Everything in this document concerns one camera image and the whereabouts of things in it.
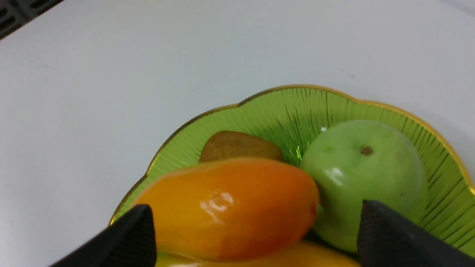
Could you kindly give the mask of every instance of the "apple stem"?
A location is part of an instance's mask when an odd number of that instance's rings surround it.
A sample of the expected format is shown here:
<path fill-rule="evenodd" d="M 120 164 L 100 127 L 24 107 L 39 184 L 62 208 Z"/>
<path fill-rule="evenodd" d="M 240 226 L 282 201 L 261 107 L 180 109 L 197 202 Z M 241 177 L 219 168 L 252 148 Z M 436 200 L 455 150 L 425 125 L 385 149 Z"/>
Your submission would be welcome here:
<path fill-rule="evenodd" d="M 370 148 L 369 146 L 364 146 L 363 148 L 361 148 L 361 154 L 371 155 L 371 154 L 373 154 L 373 149 Z"/>

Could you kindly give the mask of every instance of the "gold rim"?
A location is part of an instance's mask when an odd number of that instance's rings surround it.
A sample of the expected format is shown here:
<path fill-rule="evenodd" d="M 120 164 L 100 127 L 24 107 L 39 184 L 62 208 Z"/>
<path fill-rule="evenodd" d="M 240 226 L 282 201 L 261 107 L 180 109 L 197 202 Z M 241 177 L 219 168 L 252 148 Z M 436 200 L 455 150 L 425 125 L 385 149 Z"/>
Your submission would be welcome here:
<path fill-rule="evenodd" d="M 438 140 L 439 142 L 441 142 L 443 144 L 443 146 L 447 149 L 448 153 L 454 158 L 454 161 L 457 163 L 459 169 L 460 169 L 460 172 L 462 173 L 462 176 L 464 177 L 464 180 L 465 180 L 465 183 L 467 184 L 467 187 L 469 188 L 469 190 L 471 191 L 472 194 L 475 195 L 475 187 L 473 185 L 473 182 L 472 180 L 470 179 L 470 175 L 468 174 L 468 171 L 465 167 L 465 165 L 463 164 L 462 160 L 460 159 L 460 157 L 457 155 L 457 153 L 455 152 L 454 148 L 452 148 L 452 146 L 447 142 L 447 140 L 441 135 L 439 134 L 434 128 L 432 128 L 432 126 L 430 126 L 429 124 L 427 124 L 425 121 L 423 121 L 421 118 L 417 117 L 416 115 L 406 111 L 406 110 L 403 110 L 401 108 L 398 108 L 398 107 L 395 107 L 395 106 L 392 106 L 392 105 L 389 105 L 389 104 L 386 104 L 386 103 L 382 103 L 382 102 L 377 102 L 377 101 L 371 101 L 371 100 L 361 100 L 361 99 L 358 99 L 358 98 L 355 98 L 351 95 L 348 95 L 346 93 L 343 93 L 343 92 L 340 92 L 338 90 L 335 90 L 335 89 L 332 89 L 332 88 L 328 88 L 328 87 L 324 87 L 324 86 L 316 86 L 316 85 L 302 85 L 302 84 L 297 84 L 297 85 L 286 85 L 286 86 L 279 86 L 279 87 L 274 87 L 274 88 L 271 88 L 271 89 L 268 89 L 268 90 L 264 90 L 262 92 L 259 92 L 255 95 L 252 95 L 246 99 L 244 99 L 243 101 L 237 103 L 237 104 L 231 104 L 231 105 L 226 105 L 226 106 L 221 106 L 221 107 L 217 107 L 217 108 L 214 108 L 214 109 L 211 109 L 205 113 L 202 113 L 194 118 L 192 118 L 191 120 L 189 120 L 187 123 L 185 123 L 184 125 L 182 125 L 180 128 L 178 128 L 178 130 L 176 130 L 164 143 L 163 145 L 161 145 L 160 149 L 157 151 L 157 153 L 155 154 L 155 156 L 153 157 L 152 159 L 152 162 L 150 162 L 150 165 L 149 167 L 147 168 L 147 172 L 145 173 L 145 175 L 140 178 L 140 180 L 138 180 L 133 186 L 132 188 L 130 188 L 130 190 L 127 192 L 127 194 L 124 196 L 124 198 L 121 200 L 121 202 L 119 203 L 119 205 L 117 206 L 117 208 L 115 209 L 113 215 L 112 215 L 112 218 L 111 220 L 109 221 L 109 225 L 112 225 L 115 221 L 115 218 L 117 216 L 117 213 L 119 212 L 119 209 L 123 206 L 123 204 L 127 201 L 127 199 L 130 197 L 130 195 L 132 195 L 132 193 L 135 191 L 135 189 L 137 189 L 137 187 L 148 177 L 149 173 L 150 173 L 150 170 L 153 168 L 153 166 L 155 165 L 155 162 L 157 161 L 157 158 L 158 156 L 161 154 L 161 152 L 163 151 L 163 149 L 168 145 L 168 143 L 176 136 L 178 135 L 178 133 L 180 133 L 184 128 L 186 128 L 188 125 L 192 124 L 193 122 L 209 115 L 209 114 L 212 114 L 212 113 L 215 113 L 215 112 L 218 112 L 218 111 L 221 111 L 221 110 L 225 110 L 225 109 L 229 109 L 229 108 L 234 108 L 234 107 L 240 107 L 244 104 L 246 104 L 247 102 L 250 102 L 262 95 L 265 95 L 265 94 L 268 94 L 268 93 L 271 93 L 271 92 L 274 92 L 274 91 L 280 91 L 280 90 L 285 90 L 285 89 L 292 89 L 292 88 L 312 88 L 312 89 L 318 89 L 318 90 L 323 90 L 323 91 L 327 91 L 327 92 L 330 92 L 330 93 L 333 93 L 333 94 L 336 94 L 336 95 L 339 95 L 339 96 L 342 96 L 342 97 L 345 97 L 355 103 L 360 103 L 360 104 L 366 104 L 366 105 L 371 105 L 371 106 L 377 106 L 377 107 L 382 107 L 382 108 L 386 108 L 386 109 L 389 109 L 389 110 L 392 110 L 392 111 L 395 111 L 395 112 L 398 112 L 400 114 L 403 114 L 405 115 L 406 117 L 410 118 L 411 120 L 417 122 L 418 124 L 424 126 L 427 131 L 429 131 L 432 135 L 434 135 Z"/>

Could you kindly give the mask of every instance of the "yellow fruit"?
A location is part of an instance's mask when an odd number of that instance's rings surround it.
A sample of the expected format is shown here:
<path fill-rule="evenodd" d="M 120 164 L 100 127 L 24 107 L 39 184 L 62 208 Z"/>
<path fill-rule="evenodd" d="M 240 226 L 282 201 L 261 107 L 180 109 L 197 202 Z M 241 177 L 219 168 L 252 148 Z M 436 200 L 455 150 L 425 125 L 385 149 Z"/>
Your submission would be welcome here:
<path fill-rule="evenodd" d="M 237 157 L 266 158 L 284 161 L 284 155 L 272 142 L 247 133 L 221 131 L 208 139 L 199 162 L 211 162 Z"/>
<path fill-rule="evenodd" d="M 340 252 L 302 241 L 251 261 L 210 263 L 163 255 L 157 258 L 155 267 L 360 267 L 360 264 Z"/>
<path fill-rule="evenodd" d="M 301 169 L 235 158 L 170 172 L 136 201 L 153 211 L 157 249 L 207 261 L 247 260 L 297 242 L 319 201 Z"/>

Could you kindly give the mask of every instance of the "black vent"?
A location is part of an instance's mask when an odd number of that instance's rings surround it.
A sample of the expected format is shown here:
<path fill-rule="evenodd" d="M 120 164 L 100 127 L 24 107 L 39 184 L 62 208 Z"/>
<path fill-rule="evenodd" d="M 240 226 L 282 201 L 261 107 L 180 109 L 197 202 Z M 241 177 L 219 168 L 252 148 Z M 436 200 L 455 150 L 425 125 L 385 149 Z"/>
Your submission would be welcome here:
<path fill-rule="evenodd" d="M 365 201 L 358 233 L 364 267 L 474 267 L 471 258 L 377 201 Z"/>
<path fill-rule="evenodd" d="M 153 267 L 156 260 L 152 209 L 137 205 L 51 267 Z"/>
<path fill-rule="evenodd" d="M 0 40 L 62 0 L 0 0 Z"/>

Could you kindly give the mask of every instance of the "kiwi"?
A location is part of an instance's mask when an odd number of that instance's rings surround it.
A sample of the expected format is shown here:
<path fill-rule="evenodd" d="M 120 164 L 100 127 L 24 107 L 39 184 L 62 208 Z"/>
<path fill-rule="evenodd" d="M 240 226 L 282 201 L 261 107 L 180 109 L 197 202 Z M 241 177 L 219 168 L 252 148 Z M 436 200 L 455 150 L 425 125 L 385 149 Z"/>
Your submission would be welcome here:
<path fill-rule="evenodd" d="M 212 162 L 237 157 L 257 157 L 284 162 L 284 155 L 272 142 L 247 133 L 221 131 L 206 142 L 199 162 Z"/>

